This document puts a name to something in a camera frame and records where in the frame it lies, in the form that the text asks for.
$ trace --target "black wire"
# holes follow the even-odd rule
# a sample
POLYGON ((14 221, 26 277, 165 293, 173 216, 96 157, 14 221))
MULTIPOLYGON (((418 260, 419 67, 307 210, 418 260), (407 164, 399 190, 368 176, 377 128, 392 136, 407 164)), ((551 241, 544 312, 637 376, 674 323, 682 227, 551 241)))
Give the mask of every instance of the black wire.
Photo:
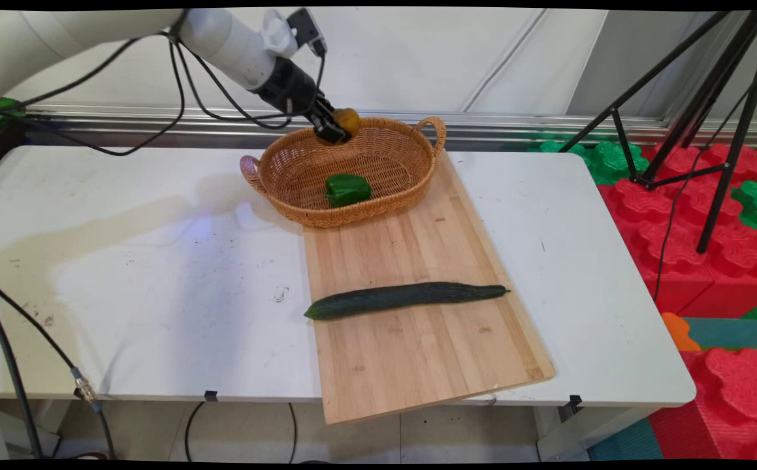
POLYGON ((219 78, 216 78, 216 76, 213 73, 213 71, 210 70, 210 68, 201 59, 201 57, 197 56, 196 53, 194 53, 193 51, 189 50, 189 48, 187 48, 187 51, 189 51, 189 53, 193 54, 193 57, 195 57, 195 59, 198 59, 198 62, 200 63, 200 65, 204 68, 205 71, 207 71, 207 73, 210 75, 210 77, 213 78, 213 81, 219 87, 219 89, 222 91, 222 94, 228 99, 228 101, 230 102, 230 104, 232 104, 233 107, 236 108, 236 110, 238 110, 238 112, 240 112, 242 114, 242 116, 244 116, 244 118, 219 116, 219 115, 213 113, 212 111, 208 110, 206 107, 204 107, 204 104, 202 103, 201 99, 199 98, 199 90, 195 88, 195 84, 193 83, 193 77, 192 77, 192 75, 190 75, 189 68, 187 66, 187 60, 184 59, 184 54, 182 53, 181 48, 178 47, 177 44, 175 45, 175 47, 178 48, 178 54, 181 56, 181 65, 184 66, 184 72, 186 72, 186 74, 187 74, 187 83, 189 83, 189 88, 193 90, 193 96, 195 97, 195 101, 199 104, 199 108, 201 108, 201 110, 205 113, 205 115, 210 116, 213 119, 227 120, 227 121, 231 121, 231 122, 250 121, 250 122, 253 122, 253 124, 258 125, 259 127, 264 127, 266 129, 273 129, 273 130, 282 129, 285 126, 291 124, 291 115, 287 115, 287 114, 261 116, 259 118, 255 118, 253 116, 250 116, 247 112, 245 112, 242 109, 242 107, 240 105, 238 105, 238 103, 236 103, 236 101, 234 101, 234 99, 232 98, 232 96, 230 96, 230 93, 228 93, 227 90, 222 86, 221 82, 219 81, 219 78), (258 120, 258 119, 267 119, 268 117, 283 117, 283 116, 285 116, 285 122, 283 122, 282 124, 277 124, 277 125, 274 125, 274 124, 265 124, 264 122, 261 122, 261 121, 258 120))
POLYGON ((82 78, 79 78, 79 80, 74 81, 73 83, 67 84, 66 86, 63 86, 61 88, 54 89, 53 91, 49 91, 47 93, 44 93, 43 95, 36 96, 35 98, 28 99, 28 101, 20 102, 17 104, 14 104, 9 107, 0 108, 0 113, 5 113, 7 111, 13 111, 13 110, 19 110, 21 108, 25 108, 31 104, 38 103, 42 99, 52 98, 53 96, 59 95, 60 93, 64 93, 69 89, 76 88, 77 86, 80 86, 80 84, 85 83, 89 80, 89 78, 94 77, 94 75, 98 74, 99 72, 103 71, 104 68, 106 68, 111 62, 114 62, 114 60, 123 53, 123 51, 127 50, 130 45, 135 44, 137 41, 139 41, 142 38, 135 38, 130 39, 127 42, 125 42, 124 45, 121 45, 111 56, 108 57, 103 63, 100 63, 97 68, 92 70, 91 72, 88 72, 87 75, 83 76, 82 78))
POLYGON ((201 102, 201 99, 199 99, 198 91, 195 89, 195 86, 193 84, 193 78, 190 77, 190 73, 189 73, 189 69, 187 67, 187 63, 184 60, 184 55, 181 54, 181 62, 182 62, 182 65, 184 66, 185 71, 187 72, 187 81, 189 82, 190 88, 193 90, 193 96, 195 97, 196 101, 198 102, 199 108, 201 108, 201 110, 207 116, 210 116, 210 117, 212 117, 214 119, 227 120, 227 121, 232 121, 232 122, 243 122, 243 121, 248 121, 249 120, 250 122, 253 122, 253 124, 256 124, 258 126, 264 127, 266 129, 282 129, 282 128, 284 128, 285 126, 287 126, 291 122, 291 118, 292 117, 303 116, 304 114, 309 113, 310 111, 312 111, 312 108, 315 106, 315 102, 317 101, 318 90, 319 90, 319 88, 321 88, 321 82, 323 80, 323 69, 325 68, 325 54, 321 54, 321 66, 319 66, 319 71, 317 72, 317 84, 315 85, 315 90, 312 93, 312 99, 310 99, 309 104, 306 107, 306 109, 300 110, 300 111, 294 111, 294 110, 292 110, 289 113, 279 113, 279 114, 273 114, 273 115, 264 115, 264 116, 253 117, 253 116, 250 116, 247 112, 245 112, 242 109, 242 107, 240 105, 238 105, 238 103, 236 103, 236 101, 232 98, 232 96, 230 96, 230 93, 228 93, 228 91, 224 88, 223 84, 219 81, 219 78, 216 77, 216 75, 209 68, 209 66, 207 65, 207 63, 204 62, 204 60, 201 59, 201 57, 199 57, 198 54, 196 54, 192 50, 190 50, 187 47, 186 44, 184 44, 184 48, 187 48, 187 51, 189 51, 190 54, 193 54, 193 57, 195 57, 195 59, 198 60, 199 65, 201 65, 201 67, 204 69, 204 71, 207 72, 207 74, 210 76, 211 80, 214 81, 214 83, 216 84, 216 86, 219 87, 219 89, 222 92, 222 95, 224 95, 224 97, 228 99, 228 101, 230 102, 230 104, 232 104, 232 106, 236 110, 238 110, 238 112, 240 112, 241 115, 244 116, 244 118, 234 118, 234 117, 228 117, 228 116, 219 116, 219 115, 216 115, 215 113, 213 113, 212 111, 208 110, 206 107, 204 107, 203 103, 201 102), (285 117, 286 118, 286 122, 283 123, 283 124, 279 124, 279 125, 269 125, 269 124, 265 124, 265 123, 259 121, 259 119, 274 119, 274 118, 280 118, 280 117, 285 117))
MULTIPOLYGON (((27 319, 27 321, 29 321, 29 323, 31 323, 36 328, 36 330, 38 330, 39 333, 41 333, 41 336, 44 336, 44 339, 47 339, 47 342, 50 344, 50 346, 53 347, 54 350, 56 350, 57 353, 59 353, 59 356, 62 357, 62 360, 65 361, 65 364, 67 364, 67 366, 71 369, 71 371, 73 369, 76 369, 76 366, 74 366, 73 361, 71 361, 71 358, 69 358, 67 354, 65 354, 65 351, 62 351, 62 348, 59 347, 59 345, 56 343, 56 341, 52 337, 50 337, 50 335, 41 326, 41 324, 35 321, 35 319, 29 313, 27 313, 26 310, 23 309, 23 307, 21 307, 17 302, 12 300, 12 298, 8 296, 6 292, 2 291, 1 289, 0 289, 0 298, 2 298, 6 303, 10 304, 10 306, 13 307, 15 310, 17 310, 18 313, 21 313, 21 316, 27 319)), ((112 460, 114 460, 116 459, 116 455, 114 452, 114 441, 112 440, 112 434, 110 434, 110 431, 108 430, 108 423, 106 422, 106 416, 103 414, 102 408, 100 408, 100 411, 98 411, 98 414, 100 415, 100 422, 103 425, 103 433, 106 436, 106 444, 108 446, 109 455, 112 458, 112 460)))
POLYGON ((5 114, 3 111, 0 111, 0 115, 4 116, 7 119, 19 120, 20 122, 23 122, 26 125, 50 132, 52 134, 55 134, 56 136, 62 137, 63 139, 70 140, 71 142, 77 143, 81 146, 86 146, 88 148, 94 149, 95 151, 100 151, 109 155, 115 155, 115 157, 125 157, 125 155, 130 155, 131 153, 138 151, 143 146, 146 146, 150 142, 152 142, 152 140, 155 140, 158 137, 162 136, 166 131, 169 131, 171 128, 173 128, 175 124, 178 124, 178 122, 184 116, 184 107, 186 106, 186 102, 184 99, 184 87, 181 85, 181 75, 178 74, 178 64, 175 62, 175 51, 172 49, 171 40, 169 42, 169 57, 171 57, 172 59, 172 71, 175 73, 175 81, 178 83, 178 93, 179 95, 181 95, 181 110, 178 112, 178 117, 172 120, 172 122, 169 123, 169 125, 167 125, 166 127, 164 127, 163 130, 158 131, 156 134, 149 137, 144 142, 140 143, 140 145, 135 146, 131 149, 128 149, 127 151, 110 151, 109 149, 104 149, 103 147, 94 146, 92 144, 89 144, 88 142, 84 142, 83 140, 77 139, 77 137, 68 136, 68 134, 65 134, 64 132, 56 130, 53 127, 43 125, 34 119, 27 119, 23 117, 16 117, 16 116, 8 115, 8 114, 5 114))
POLYGON ((288 459, 289 463, 294 463, 294 454, 297 452, 297 417, 294 416, 294 407, 291 402, 288 403, 288 409, 291 410, 291 422, 294 423, 294 445, 291 446, 291 458, 288 459))
MULTIPOLYGON (((199 408, 205 403, 205 401, 199 403, 198 407, 193 410, 193 414, 190 414, 189 419, 187 419, 187 429, 184 430, 184 451, 187 452, 187 462, 193 461, 193 458, 189 455, 189 427, 193 424, 195 414, 199 412, 199 408)), ((291 446, 291 458, 288 459, 288 462, 293 463, 294 454, 297 452, 297 417, 294 416, 294 407, 292 407, 291 402, 288 404, 288 409, 291 410, 291 422, 294 423, 294 444, 291 446)))
POLYGON ((715 141, 715 137, 718 136, 718 134, 721 132, 721 130, 724 128, 725 125, 727 125, 728 120, 733 116, 733 113, 735 110, 737 110, 737 107, 743 102, 743 99, 747 97, 749 94, 749 90, 752 89, 752 86, 749 86, 747 91, 743 93, 741 98, 736 102, 736 104, 733 106, 733 109, 730 110, 730 113, 727 115, 726 119, 724 119, 724 122, 721 123, 721 126, 719 126, 718 130, 715 131, 715 134, 712 134, 712 137, 709 138, 709 141, 701 147, 700 151, 697 154, 697 157, 694 158, 694 162, 692 163, 692 169, 689 170, 688 175, 686 175, 686 179, 683 180, 683 185, 680 187, 679 190, 677 190, 677 194, 674 196, 673 202, 671 202, 671 212, 668 215, 668 227, 666 228, 666 237, 662 239, 662 249, 660 250, 660 267, 658 271, 656 272, 656 286, 654 286, 654 302, 656 302, 656 295, 660 292, 660 277, 662 277, 662 258, 666 254, 666 244, 668 243, 668 234, 671 233, 671 223, 674 221, 674 208, 677 206, 677 199, 680 199, 680 194, 683 192, 684 189, 686 189, 686 185, 688 185, 689 180, 692 179, 692 172, 694 172, 695 166, 698 164, 698 159, 700 159, 700 155, 703 155, 704 151, 707 151, 709 149, 709 146, 712 145, 712 142, 715 141))
POLYGON ((189 426, 191 424, 193 424, 193 418, 195 417, 195 413, 198 413, 199 412, 199 408, 201 407, 201 405, 203 405, 205 403, 206 403, 205 401, 202 401, 201 403, 199 403, 198 407, 196 407, 193 410, 193 414, 189 415, 189 419, 187 420, 187 430, 184 431, 184 450, 187 451, 187 462, 192 462, 193 461, 193 458, 190 457, 190 455, 189 455, 189 426))
POLYGON ((108 444, 108 457, 112 460, 116 460, 116 453, 114 452, 114 443, 112 441, 112 432, 108 430, 108 422, 106 421, 106 415, 103 410, 97 411, 100 415, 100 423, 103 423, 103 434, 106 435, 106 443, 108 444))
POLYGON ((73 369, 75 366, 73 365, 73 361, 71 361, 71 358, 65 354, 65 351, 62 351, 62 348, 59 347, 59 345, 56 344, 56 342, 53 340, 52 337, 47 333, 47 331, 44 329, 44 327, 39 324, 39 322, 35 321, 35 319, 27 313, 26 310, 24 310, 18 303, 16 303, 10 296, 8 296, 4 291, 0 289, 0 298, 2 298, 6 303, 10 304, 13 309, 18 310, 18 313, 21 313, 21 316, 23 318, 27 319, 29 323, 31 323, 36 330, 41 333, 41 336, 44 336, 44 339, 47 339, 47 342, 50 343, 51 346, 53 346, 53 349, 56 350, 57 353, 59 353, 59 356, 62 357, 62 360, 65 361, 65 364, 67 364, 68 368, 73 369))
POLYGON ((7 361, 7 369, 10 370, 10 378, 13 382, 15 389, 15 395, 18 397, 18 402, 21 405, 21 411, 24 414, 24 425, 27 428, 27 435, 29 436, 29 446, 33 449, 33 457, 44 458, 44 454, 41 452, 41 442, 39 441, 39 434, 35 431, 35 420, 33 419, 33 413, 29 410, 29 401, 27 401, 27 394, 24 390, 24 384, 21 381, 21 374, 18 371, 18 364, 15 362, 15 356, 12 352, 12 346, 10 340, 7 338, 7 334, 4 331, 4 325, 0 322, 0 345, 1 350, 4 351, 4 358, 7 361))

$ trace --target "red foam block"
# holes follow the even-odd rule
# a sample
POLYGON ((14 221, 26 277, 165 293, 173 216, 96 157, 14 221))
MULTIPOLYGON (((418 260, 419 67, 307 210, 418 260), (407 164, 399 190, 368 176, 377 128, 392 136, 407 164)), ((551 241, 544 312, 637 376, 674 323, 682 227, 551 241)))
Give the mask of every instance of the red foam block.
MULTIPOLYGON (((707 161, 707 166, 720 165, 727 161, 730 147, 724 144, 716 144, 703 152, 701 160, 707 161)), ((714 173, 710 178, 720 178, 720 173, 714 173)), ((731 187, 737 187, 745 181, 757 181, 757 151, 748 146, 742 146, 739 152, 739 160, 735 165, 731 187)))
MULTIPOLYGON (((600 185, 599 193, 653 296, 671 200, 659 191, 647 191, 627 180, 600 185)), ((712 276, 703 265, 705 255, 695 252, 695 243, 694 232, 682 223, 673 224, 656 299, 659 310, 680 311, 712 285, 712 276)))
MULTIPOLYGON (((683 186, 682 182, 670 185, 663 185, 656 191, 662 193, 665 197, 673 200, 677 196, 677 191, 683 186)), ((718 179, 716 178, 692 178, 689 180, 686 189, 680 193, 677 199, 677 208, 675 210, 675 223, 681 222, 688 227, 699 227, 698 232, 703 230, 703 224, 709 216, 709 209, 712 201, 715 199, 715 190, 718 188, 718 179)), ((721 212, 718 214, 718 225, 734 226, 739 225, 739 214, 743 206, 737 200, 726 197, 721 205, 721 212)))
POLYGON ((715 227, 706 268, 713 283, 678 315, 737 319, 757 307, 757 231, 715 227))
MULTIPOLYGON (((662 144, 653 146, 648 149, 643 149, 642 157, 648 161, 653 161, 656 157, 656 152, 659 152, 662 148, 662 144)), ((660 164, 660 169, 656 172, 656 181, 660 181, 666 178, 672 178, 673 176, 680 176, 689 173, 692 170, 692 163, 694 163, 695 157, 698 156, 700 149, 698 147, 689 146, 683 148, 681 146, 674 146, 671 152, 668 153, 666 160, 660 164)), ((698 159, 698 164, 695 166, 695 170, 703 170, 704 168, 712 166, 709 163, 705 163, 703 155, 698 159)))
POLYGON ((649 417, 665 458, 757 460, 757 351, 681 351, 698 395, 649 417))

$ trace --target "wooden cutting board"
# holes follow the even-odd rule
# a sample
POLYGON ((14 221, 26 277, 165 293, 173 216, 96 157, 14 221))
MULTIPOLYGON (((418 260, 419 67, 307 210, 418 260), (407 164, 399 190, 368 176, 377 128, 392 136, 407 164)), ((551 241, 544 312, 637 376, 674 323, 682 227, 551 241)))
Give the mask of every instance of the wooden cutting board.
POLYGON ((512 289, 495 300, 315 321, 327 424, 554 377, 537 331, 444 151, 428 193, 416 205, 341 227, 304 227, 304 237, 312 301, 426 281, 512 289))

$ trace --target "black tripod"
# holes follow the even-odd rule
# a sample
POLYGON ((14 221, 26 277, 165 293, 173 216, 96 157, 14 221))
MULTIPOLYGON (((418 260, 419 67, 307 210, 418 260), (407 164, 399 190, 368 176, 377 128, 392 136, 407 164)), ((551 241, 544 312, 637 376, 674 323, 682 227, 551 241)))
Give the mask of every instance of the black tripod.
POLYGON ((693 170, 685 175, 674 176, 674 178, 667 178, 661 181, 654 181, 654 176, 659 170, 663 161, 666 160, 668 155, 674 146, 680 142, 683 148, 688 148, 694 139, 695 134, 700 130, 707 115, 709 115, 710 109, 712 109, 715 101, 721 91, 724 90, 727 82, 730 81, 730 77, 737 68, 737 65, 741 62, 742 57, 745 55, 749 46, 752 44, 752 40, 757 35, 757 10, 749 12, 745 21, 739 27, 739 30, 735 33, 724 53, 715 63, 709 75, 705 78, 700 86, 700 89, 695 93, 694 98, 691 99, 686 109, 683 110, 682 115, 677 117, 674 126, 668 132, 668 135, 663 140, 662 145, 653 158, 648 168, 638 175, 637 170, 634 167, 633 157, 631 156, 631 150, 628 148, 628 142, 625 137, 625 130, 622 128, 622 121, 619 116, 618 108, 628 101, 634 93, 637 93, 645 84, 652 80, 659 72, 662 71, 669 63, 685 52, 692 44, 698 41, 702 36, 706 35, 710 29, 712 29, 718 22, 726 17, 730 12, 716 12, 709 20, 706 21, 701 27, 695 30, 694 33, 689 35, 683 42, 680 43, 673 51, 671 51, 663 60, 655 65, 650 71, 633 84, 633 86, 625 91, 619 98, 615 99, 611 105, 609 105, 596 119, 593 119, 590 124, 587 125, 581 132, 575 135, 569 142, 561 147, 559 152, 567 152, 570 147, 574 146, 579 140, 583 139, 590 133, 597 125, 608 117, 612 116, 614 124, 617 126, 617 132, 619 134, 619 142, 622 146, 622 150, 625 153, 625 158, 628 164, 628 170, 631 174, 631 181, 642 184, 648 190, 653 190, 659 185, 671 184, 678 181, 684 181, 688 178, 695 178, 695 176, 707 175, 709 173, 721 172, 721 179, 718 182, 718 188, 715 190, 715 198, 712 201, 712 206, 709 208, 709 216, 707 216, 706 223, 703 226, 703 232, 698 242, 698 252, 706 253, 707 245, 709 245, 709 239, 712 237, 712 231, 715 229, 716 220, 718 220, 718 214, 721 211, 721 205, 724 203, 724 199, 727 195, 728 187, 730 186, 730 180, 733 177, 733 171, 735 164, 739 158, 739 152, 745 141, 749 123, 752 119, 752 113, 755 112, 757 105, 757 68, 755 71, 752 84, 745 93, 746 103, 741 111, 741 117, 735 133, 733 136, 733 142, 730 146, 730 152, 727 156, 727 161, 724 164, 716 164, 703 170, 693 170))

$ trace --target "wicker basket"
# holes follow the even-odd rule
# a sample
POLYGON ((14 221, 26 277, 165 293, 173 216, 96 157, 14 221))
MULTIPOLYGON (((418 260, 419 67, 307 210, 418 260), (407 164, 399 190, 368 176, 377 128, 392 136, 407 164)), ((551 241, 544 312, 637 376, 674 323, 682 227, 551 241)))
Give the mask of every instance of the wicker basket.
POLYGON ((280 137, 261 160, 242 157, 244 178, 268 198, 277 211, 295 222, 337 227, 403 208, 423 196, 445 146, 445 123, 437 117, 415 126, 393 119, 364 118, 361 130, 342 146, 324 146, 314 130, 302 129, 280 137), (424 125, 436 128, 431 146, 424 125), (325 180, 337 173, 364 176, 372 198, 343 208, 331 208, 325 180))

